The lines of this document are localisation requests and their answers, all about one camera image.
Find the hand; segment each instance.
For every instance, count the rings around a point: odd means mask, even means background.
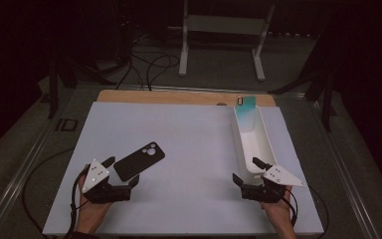
[[[80,207],[76,231],[86,234],[94,234],[103,222],[104,216],[112,203],[93,204],[89,202],[82,192],[85,181],[86,176],[83,175],[79,180],[80,205],[82,205],[82,207]]]
[[[285,193],[285,199],[290,201],[290,191],[291,187],[287,186]],[[290,212],[289,206],[283,201],[280,200],[277,203],[266,203],[260,202],[260,205],[265,209],[269,220],[272,225],[275,227],[276,232],[279,234],[281,239],[294,239],[296,235],[293,231],[292,224],[290,222]]]

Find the person's left hand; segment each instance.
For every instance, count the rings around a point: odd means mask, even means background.
[[[104,220],[107,210],[112,205],[111,203],[93,204],[89,202],[83,195],[82,188],[85,184],[86,176],[83,175],[79,180],[80,189],[80,207],[79,219],[77,222],[76,231],[93,234]]]

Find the dark background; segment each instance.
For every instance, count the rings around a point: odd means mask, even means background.
[[[336,2],[284,1],[270,30],[274,36],[320,36],[304,70],[337,68],[334,89],[382,172],[382,1]],[[129,22],[162,39],[167,26],[182,25],[182,1],[118,1],[117,10],[111,1],[77,3],[0,1],[0,137],[40,98],[37,83],[48,75],[50,43],[93,66],[94,59],[117,57],[114,49],[126,32],[108,27],[114,26],[113,16],[120,25]],[[266,6],[251,4],[254,1],[195,1],[190,12],[263,17],[259,15]],[[121,49],[127,45],[123,41]]]

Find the phone case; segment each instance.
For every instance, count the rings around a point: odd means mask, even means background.
[[[162,149],[153,141],[116,162],[113,165],[113,168],[122,181],[127,181],[149,166],[163,159],[164,156],[165,154]]]

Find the person's right hand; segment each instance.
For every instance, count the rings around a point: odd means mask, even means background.
[[[290,201],[290,191],[291,187],[287,186],[285,193],[285,199]],[[290,211],[289,206],[283,201],[280,200],[277,203],[267,203],[260,202],[260,205],[265,209],[269,220],[274,226],[276,232],[279,234],[281,239],[295,239],[296,235],[293,231],[292,224],[290,222]]]

